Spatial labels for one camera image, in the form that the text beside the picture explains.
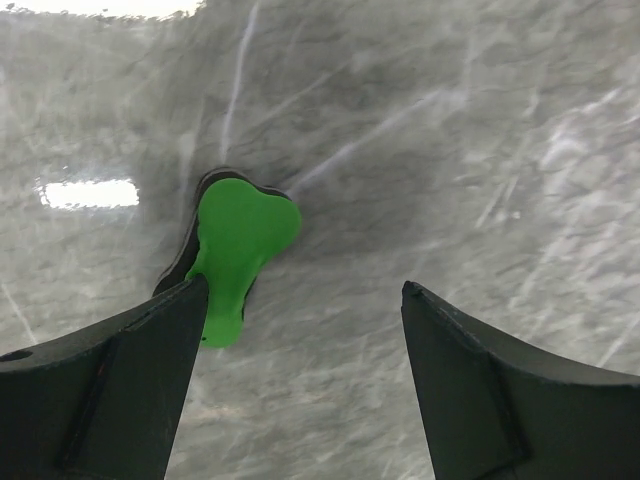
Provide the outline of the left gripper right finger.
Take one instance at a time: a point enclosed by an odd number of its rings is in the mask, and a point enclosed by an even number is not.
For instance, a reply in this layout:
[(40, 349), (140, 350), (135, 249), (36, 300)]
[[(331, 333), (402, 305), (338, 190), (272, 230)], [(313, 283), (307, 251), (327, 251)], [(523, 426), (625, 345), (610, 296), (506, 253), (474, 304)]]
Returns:
[(439, 479), (635, 479), (639, 379), (535, 347), (415, 282), (402, 322)]

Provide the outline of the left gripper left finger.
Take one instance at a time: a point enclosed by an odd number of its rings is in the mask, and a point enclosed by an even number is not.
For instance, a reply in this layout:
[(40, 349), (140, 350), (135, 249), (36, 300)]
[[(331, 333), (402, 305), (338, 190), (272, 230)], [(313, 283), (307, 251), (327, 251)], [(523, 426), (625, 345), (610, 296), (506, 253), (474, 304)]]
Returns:
[(2, 355), (2, 478), (164, 478), (207, 299), (207, 282), (197, 276)]

